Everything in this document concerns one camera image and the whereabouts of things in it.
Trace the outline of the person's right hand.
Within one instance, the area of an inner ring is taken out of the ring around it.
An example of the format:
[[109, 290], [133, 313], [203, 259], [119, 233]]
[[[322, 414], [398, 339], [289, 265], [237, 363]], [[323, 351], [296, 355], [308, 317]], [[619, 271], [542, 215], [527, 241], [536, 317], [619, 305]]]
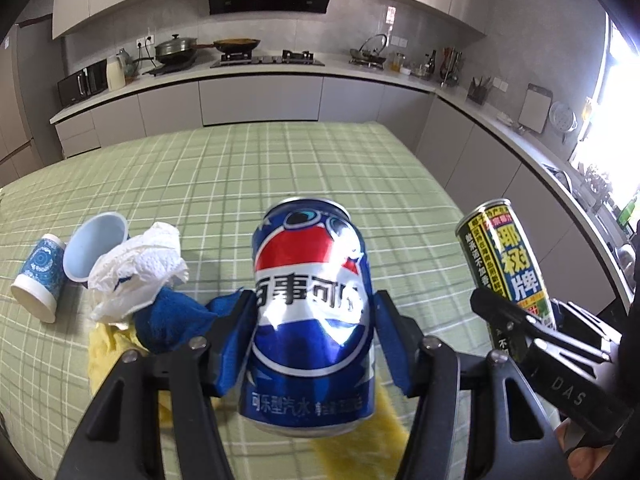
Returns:
[[573, 423], [564, 419], [554, 430], [562, 451], [567, 454], [567, 465], [575, 479], [590, 479], [610, 455], [614, 445], [600, 448], [571, 448], [570, 432]]

